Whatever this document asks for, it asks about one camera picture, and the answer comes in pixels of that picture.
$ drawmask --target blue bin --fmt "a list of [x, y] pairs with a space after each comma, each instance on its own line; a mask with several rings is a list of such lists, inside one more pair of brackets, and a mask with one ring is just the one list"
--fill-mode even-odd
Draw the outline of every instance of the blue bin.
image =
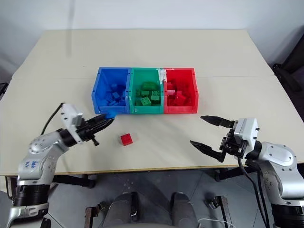
[[96, 114], [109, 111], [129, 114], [129, 84], [131, 68], [100, 67], [92, 91]]

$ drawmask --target wall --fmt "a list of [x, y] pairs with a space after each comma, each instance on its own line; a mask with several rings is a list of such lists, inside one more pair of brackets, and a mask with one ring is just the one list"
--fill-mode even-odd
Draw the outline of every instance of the wall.
[[0, 81], [46, 29], [247, 29], [269, 64], [281, 62], [303, 11], [303, 0], [0, 0]]

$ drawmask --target white tabletop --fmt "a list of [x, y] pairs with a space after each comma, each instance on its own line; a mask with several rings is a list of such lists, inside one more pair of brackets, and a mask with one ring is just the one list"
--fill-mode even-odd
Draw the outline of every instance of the white tabletop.
[[245, 30], [62, 30], [46, 31], [13, 78], [95, 78], [105, 66], [274, 75]]
[[[73, 103], [86, 119], [93, 117], [94, 82], [94, 78], [13, 79], [0, 101], [0, 175], [17, 174], [30, 141], [60, 102]], [[261, 128], [258, 140], [285, 144], [304, 161], [304, 123], [275, 76], [197, 77], [197, 86], [197, 114], [119, 115], [96, 134], [99, 146], [87, 142], [72, 147], [60, 157], [56, 173], [235, 166], [232, 156], [219, 163], [189, 143], [194, 140], [217, 149], [228, 132], [204, 122], [201, 115], [230, 120], [256, 117]], [[56, 115], [46, 132], [61, 127]], [[124, 147], [118, 138], [125, 133], [137, 135], [137, 140]]]

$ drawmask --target gray floor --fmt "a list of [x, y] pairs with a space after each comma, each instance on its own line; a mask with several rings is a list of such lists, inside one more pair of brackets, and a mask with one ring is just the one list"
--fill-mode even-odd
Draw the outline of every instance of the gray floor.
[[[111, 202], [126, 191], [137, 191], [140, 196], [142, 222], [171, 224], [169, 203], [171, 194], [182, 191], [191, 199], [198, 219], [222, 220], [221, 210], [209, 209], [205, 200], [216, 195], [228, 198], [233, 224], [237, 228], [261, 228], [264, 226], [257, 209], [251, 183], [239, 176], [216, 182], [213, 170], [153, 171], [97, 175], [93, 189], [60, 184], [49, 197], [49, 218], [55, 228], [83, 228], [86, 207], [100, 201]], [[11, 202], [0, 192], [0, 228], [5, 227]], [[268, 212], [271, 213], [267, 200]], [[101, 227], [104, 217], [94, 219], [94, 228]], [[218, 222], [202, 221], [201, 227], [223, 228]]]

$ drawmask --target green bin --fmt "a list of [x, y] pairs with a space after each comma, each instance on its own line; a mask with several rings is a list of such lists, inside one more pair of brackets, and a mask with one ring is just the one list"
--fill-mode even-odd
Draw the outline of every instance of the green bin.
[[[129, 87], [129, 105], [131, 114], [163, 114], [164, 113], [164, 92], [162, 68], [132, 68], [130, 87]], [[160, 101], [151, 106], [143, 106], [142, 97], [136, 95], [136, 90], [149, 90], [151, 99], [152, 90], [160, 91]]]

